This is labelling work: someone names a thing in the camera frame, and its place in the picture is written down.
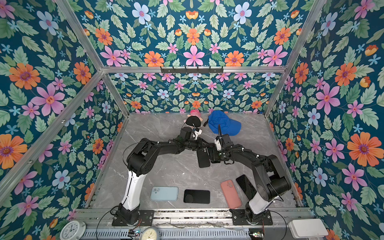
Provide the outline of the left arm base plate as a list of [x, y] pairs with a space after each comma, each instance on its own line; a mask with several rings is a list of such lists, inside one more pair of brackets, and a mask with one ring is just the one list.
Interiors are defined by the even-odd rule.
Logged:
[[114, 227], [138, 227], [151, 226], [155, 212], [152, 210], [138, 210], [129, 213], [117, 211], [115, 213], [112, 226]]

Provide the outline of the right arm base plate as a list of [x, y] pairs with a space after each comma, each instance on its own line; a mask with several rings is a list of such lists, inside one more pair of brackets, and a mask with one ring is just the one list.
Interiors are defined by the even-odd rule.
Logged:
[[247, 213], [246, 210], [238, 209], [233, 210], [230, 209], [230, 213], [232, 214], [233, 225], [235, 226], [272, 226], [273, 220], [270, 211], [264, 211], [259, 215], [254, 215], [252, 212]]

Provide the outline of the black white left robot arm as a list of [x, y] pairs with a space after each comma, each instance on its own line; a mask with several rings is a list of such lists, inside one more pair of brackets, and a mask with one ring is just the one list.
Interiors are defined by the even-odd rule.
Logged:
[[143, 138], [126, 158], [126, 167], [129, 170], [129, 179], [126, 191], [118, 209], [114, 213], [112, 225], [136, 226], [140, 222], [140, 195], [147, 174], [152, 170], [158, 156], [178, 155], [184, 150], [199, 154], [198, 160], [209, 161], [208, 148], [210, 144], [198, 137], [192, 138], [192, 131], [184, 127], [180, 134], [165, 142], [151, 141]]

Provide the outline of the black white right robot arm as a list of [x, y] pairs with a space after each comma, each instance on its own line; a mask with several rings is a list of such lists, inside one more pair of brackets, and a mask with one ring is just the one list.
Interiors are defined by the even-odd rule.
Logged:
[[291, 190], [291, 183], [283, 164], [275, 155], [260, 155], [240, 144], [231, 142], [229, 135], [217, 137], [213, 144], [208, 144], [209, 159], [228, 164], [240, 163], [252, 170], [256, 194], [245, 208], [245, 218], [250, 224], [256, 224], [266, 217], [268, 207], [275, 200]]

